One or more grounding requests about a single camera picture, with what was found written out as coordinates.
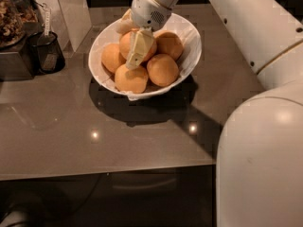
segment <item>gray countertop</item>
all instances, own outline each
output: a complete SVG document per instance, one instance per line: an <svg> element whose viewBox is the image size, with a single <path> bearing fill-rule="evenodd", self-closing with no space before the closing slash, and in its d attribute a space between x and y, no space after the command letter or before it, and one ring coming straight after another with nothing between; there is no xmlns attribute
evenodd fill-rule
<svg viewBox="0 0 303 227"><path fill-rule="evenodd" d="M101 88L87 65L94 26L62 71L0 82L0 180L212 165L224 122L263 91L210 5L174 10L203 55L170 92L130 102Z"/></svg>

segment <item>glass jar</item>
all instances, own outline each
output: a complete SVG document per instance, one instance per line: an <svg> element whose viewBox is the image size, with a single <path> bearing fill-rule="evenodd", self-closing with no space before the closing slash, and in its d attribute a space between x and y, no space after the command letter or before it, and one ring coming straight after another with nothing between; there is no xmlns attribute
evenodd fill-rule
<svg viewBox="0 0 303 227"><path fill-rule="evenodd" d="M12 0L0 0L0 48L18 43L25 31Z"/></svg>

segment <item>white bowl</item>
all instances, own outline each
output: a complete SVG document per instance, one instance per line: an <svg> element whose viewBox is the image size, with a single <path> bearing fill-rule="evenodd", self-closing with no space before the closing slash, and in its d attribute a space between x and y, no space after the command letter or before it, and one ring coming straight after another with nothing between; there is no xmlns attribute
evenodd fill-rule
<svg viewBox="0 0 303 227"><path fill-rule="evenodd" d="M88 65L94 79L101 86L116 94L127 96L129 100L150 98L168 92L172 87L178 85L190 75L200 59L202 43L198 30L187 19L172 13L163 29L176 33L184 45L184 51L177 61L180 70L179 78L168 87L159 88L148 86L147 90L142 94L120 92L115 87L114 76L105 69L101 62L101 54L104 46L106 44L119 42L119 34L116 33L116 25L118 22L119 20L107 26L96 37L89 52Z"/></svg>

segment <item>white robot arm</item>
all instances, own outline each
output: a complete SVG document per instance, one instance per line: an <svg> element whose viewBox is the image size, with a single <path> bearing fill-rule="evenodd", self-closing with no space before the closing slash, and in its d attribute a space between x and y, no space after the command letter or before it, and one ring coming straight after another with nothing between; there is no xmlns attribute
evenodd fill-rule
<svg viewBox="0 0 303 227"><path fill-rule="evenodd" d="M159 30L171 16L171 10L179 0L133 0L132 18L140 27Z"/></svg>
<svg viewBox="0 0 303 227"><path fill-rule="evenodd" d="M302 226L303 26L275 0L209 1L268 90L240 105L224 126L217 225ZM133 20L160 29L176 2L134 0Z"/></svg>

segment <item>countertop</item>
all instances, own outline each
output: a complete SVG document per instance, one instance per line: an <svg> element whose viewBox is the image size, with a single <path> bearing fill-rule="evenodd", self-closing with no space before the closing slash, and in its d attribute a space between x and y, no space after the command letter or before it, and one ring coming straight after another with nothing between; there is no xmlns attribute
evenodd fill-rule
<svg viewBox="0 0 303 227"><path fill-rule="evenodd" d="M62 71L0 82L0 180L215 164L228 116L263 88L211 5L173 12L198 28L203 53L162 96L131 102L93 80L89 49L107 25Z"/></svg>

